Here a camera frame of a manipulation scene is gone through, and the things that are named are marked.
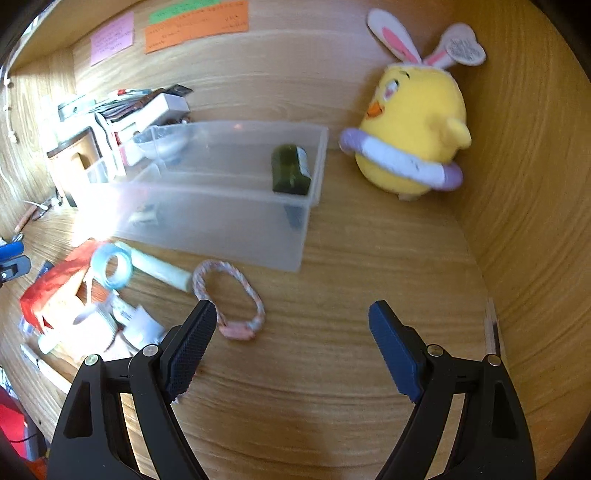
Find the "pink sticky note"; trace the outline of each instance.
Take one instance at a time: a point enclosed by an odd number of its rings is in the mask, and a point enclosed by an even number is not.
[[[90,38],[90,64],[95,65],[134,44],[134,13],[113,20]]]

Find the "clear tape roll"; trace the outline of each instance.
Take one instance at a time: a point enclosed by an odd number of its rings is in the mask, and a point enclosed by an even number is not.
[[[117,257],[117,269],[113,275],[108,277],[107,265],[113,257]],[[101,245],[92,255],[90,267],[97,281],[108,290],[118,290],[125,287],[134,270],[131,256],[114,244]]]

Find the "sticky note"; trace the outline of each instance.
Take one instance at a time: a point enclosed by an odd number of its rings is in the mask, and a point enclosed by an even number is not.
[[[248,31],[248,1],[225,2],[150,25],[145,29],[145,52],[162,50],[194,38],[245,31]]]
[[[90,38],[90,64],[95,65],[134,44],[134,13],[113,20]]]
[[[186,0],[179,4],[171,5],[168,8],[157,10],[150,15],[148,20],[149,25],[154,25],[159,22],[168,20],[169,18],[176,17],[191,10],[197,10],[199,8],[209,7],[210,5],[216,5],[220,0]]]

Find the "plush toy eye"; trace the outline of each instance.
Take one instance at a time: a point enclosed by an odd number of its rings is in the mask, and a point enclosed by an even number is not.
[[[392,80],[391,82],[388,82],[386,89],[384,90],[384,100],[388,101],[392,98],[392,95],[394,95],[396,90],[398,90],[398,85],[398,80]]]

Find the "bunny ears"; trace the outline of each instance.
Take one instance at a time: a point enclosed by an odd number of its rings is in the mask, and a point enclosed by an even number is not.
[[[398,18],[379,8],[370,10],[369,29],[400,60],[405,63],[447,69],[456,63],[481,65],[486,59],[484,48],[476,41],[474,31],[464,23],[456,23],[441,36],[439,45],[426,59],[421,60],[406,28]]]

